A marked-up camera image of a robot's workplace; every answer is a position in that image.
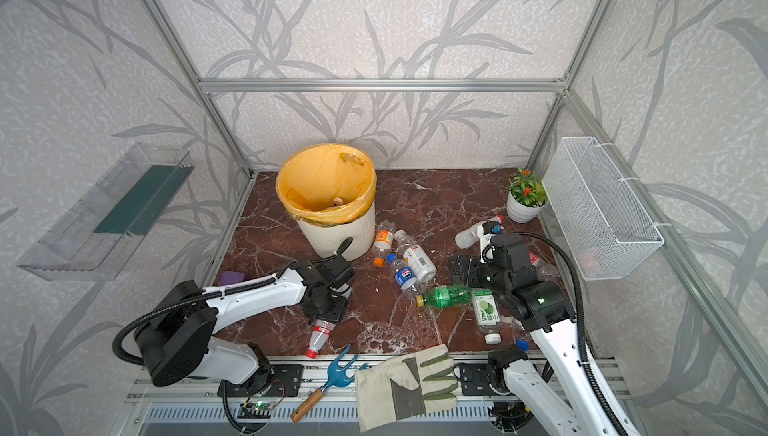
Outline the red cap white label bottle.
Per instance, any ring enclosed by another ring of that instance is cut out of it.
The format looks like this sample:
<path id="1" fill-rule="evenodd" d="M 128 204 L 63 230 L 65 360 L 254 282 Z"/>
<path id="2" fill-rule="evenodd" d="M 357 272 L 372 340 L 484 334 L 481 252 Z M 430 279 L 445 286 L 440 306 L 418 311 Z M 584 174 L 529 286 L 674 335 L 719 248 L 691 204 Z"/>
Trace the red cap white label bottle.
<path id="1" fill-rule="evenodd" d="M 310 359 L 316 359 L 320 350 L 332 335 L 336 324 L 332 321 L 318 318 L 313 323 L 312 333 L 310 335 L 305 356 Z"/>

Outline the green plastic soda bottle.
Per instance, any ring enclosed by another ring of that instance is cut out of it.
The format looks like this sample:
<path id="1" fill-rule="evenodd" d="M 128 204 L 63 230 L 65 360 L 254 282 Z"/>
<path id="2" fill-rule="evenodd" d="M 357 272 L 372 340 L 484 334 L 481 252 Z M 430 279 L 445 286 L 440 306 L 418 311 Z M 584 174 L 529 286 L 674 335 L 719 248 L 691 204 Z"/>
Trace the green plastic soda bottle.
<path id="1" fill-rule="evenodd" d="M 436 286 L 416 297 L 419 307 L 428 306 L 435 309 L 465 305 L 471 300 L 472 290 L 463 284 Z"/>

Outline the lime label clear bottle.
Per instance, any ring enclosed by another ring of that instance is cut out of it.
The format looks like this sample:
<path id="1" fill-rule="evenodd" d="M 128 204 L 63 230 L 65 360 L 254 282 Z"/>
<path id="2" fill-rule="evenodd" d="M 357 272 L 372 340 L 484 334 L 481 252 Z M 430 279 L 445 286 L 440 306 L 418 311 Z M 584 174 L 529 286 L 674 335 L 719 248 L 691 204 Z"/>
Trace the lime label clear bottle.
<path id="1" fill-rule="evenodd" d="M 472 307 L 479 332 L 488 345 L 498 345 L 502 341 L 500 329 L 501 316 L 494 295 L 489 289 L 472 290 Z"/>

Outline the white label vitamin bottle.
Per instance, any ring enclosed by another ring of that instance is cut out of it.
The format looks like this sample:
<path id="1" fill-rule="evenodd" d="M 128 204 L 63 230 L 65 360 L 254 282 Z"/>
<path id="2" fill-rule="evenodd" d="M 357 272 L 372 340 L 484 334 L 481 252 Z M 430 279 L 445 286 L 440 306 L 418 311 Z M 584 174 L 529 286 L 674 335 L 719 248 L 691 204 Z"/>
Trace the white label vitamin bottle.
<path id="1" fill-rule="evenodd" d="M 437 274 L 437 268 L 426 251 L 404 229 L 394 233 L 397 254 L 408 264 L 421 283 L 429 283 Z"/>

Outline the blue pepsi label bottle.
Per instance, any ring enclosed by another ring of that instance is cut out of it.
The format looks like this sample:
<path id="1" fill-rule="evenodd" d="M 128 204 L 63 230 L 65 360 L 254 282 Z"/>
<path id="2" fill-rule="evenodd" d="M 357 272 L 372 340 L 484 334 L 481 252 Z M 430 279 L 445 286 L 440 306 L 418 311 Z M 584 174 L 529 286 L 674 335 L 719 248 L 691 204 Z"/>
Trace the blue pepsi label bottle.
<path id="1" fill-rule="evenodd" d="M 389 271 L 400 291 L 411 300 L 416 300 L 421 293 L 422 285 L 408 263 L 395 253 L 386 258 Z"/>

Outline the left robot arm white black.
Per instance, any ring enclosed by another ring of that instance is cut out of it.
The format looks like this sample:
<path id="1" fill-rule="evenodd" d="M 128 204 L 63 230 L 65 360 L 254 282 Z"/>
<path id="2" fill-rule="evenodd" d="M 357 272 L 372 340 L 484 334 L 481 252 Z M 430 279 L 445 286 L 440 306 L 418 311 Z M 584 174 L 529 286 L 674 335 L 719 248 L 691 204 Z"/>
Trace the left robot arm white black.
<path id="1" fill-rule="evenodd" d="M 145 367 L 157 387 L 212 378 L 249 394 L 260 392 L 275 378 L 267 358 L 255 347 L 218 338 L 218 332 L 295 305 L 311 320 L 340 321 L 354 274 L 343 253 L 353 240 L 345 238 L 328 257 L 293 260 L 275 273 L 234 285 L 201 288 L 183 281 L 154 310 L 123 327 L 112 351 L 124 362 Z"/>

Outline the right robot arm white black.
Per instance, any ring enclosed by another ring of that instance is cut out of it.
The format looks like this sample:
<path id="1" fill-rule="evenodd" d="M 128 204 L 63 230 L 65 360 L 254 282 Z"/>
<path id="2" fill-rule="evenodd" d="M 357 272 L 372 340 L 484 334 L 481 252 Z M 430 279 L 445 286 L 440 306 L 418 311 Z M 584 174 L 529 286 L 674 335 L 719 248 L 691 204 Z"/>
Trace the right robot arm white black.
<path id="1" fill-rule="evenodd" d="M 566 297 L 559 285 L 539 278 L 526 244 L 530 234 L 478 231 L 480 254 L 460 256 L 456 269 L 488 289 L 532 337 L 546 360 L 538 370 L 513 344 L 492 351 L 487 366 L 459 370 L 466 396 L 514 397 L 489 415 L 504 432 L 535 419 L 549 435 L 636 435 L 638 429 L 603 376 L 588 347 L 583 297 Z"/>

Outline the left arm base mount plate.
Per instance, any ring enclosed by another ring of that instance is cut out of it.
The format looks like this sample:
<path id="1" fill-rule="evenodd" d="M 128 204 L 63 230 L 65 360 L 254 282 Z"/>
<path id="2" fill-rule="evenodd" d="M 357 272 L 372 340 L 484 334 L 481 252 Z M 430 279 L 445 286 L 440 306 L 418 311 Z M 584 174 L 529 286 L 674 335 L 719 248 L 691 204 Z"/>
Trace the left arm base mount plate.
<path id="1" fill-rule="evenodd" d="M 300 391 L 304 366 L 301 364 L 278 364 L 273 366 L 273 376 L 260 397 L 297 397 Z"/>

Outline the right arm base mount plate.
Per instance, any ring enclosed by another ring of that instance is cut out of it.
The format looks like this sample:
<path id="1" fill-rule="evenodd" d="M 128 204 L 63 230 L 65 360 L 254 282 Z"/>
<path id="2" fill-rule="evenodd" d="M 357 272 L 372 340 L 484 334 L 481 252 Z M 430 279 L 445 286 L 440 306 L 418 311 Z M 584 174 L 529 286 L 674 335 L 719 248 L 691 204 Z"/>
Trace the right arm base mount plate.
<path id="1" fill-rule="evenodd" d="M 467 397 L 492 397 L 497 393 L 490 385 L 487 363 L 459 363 L 459 384 L 461 393 Z"/>

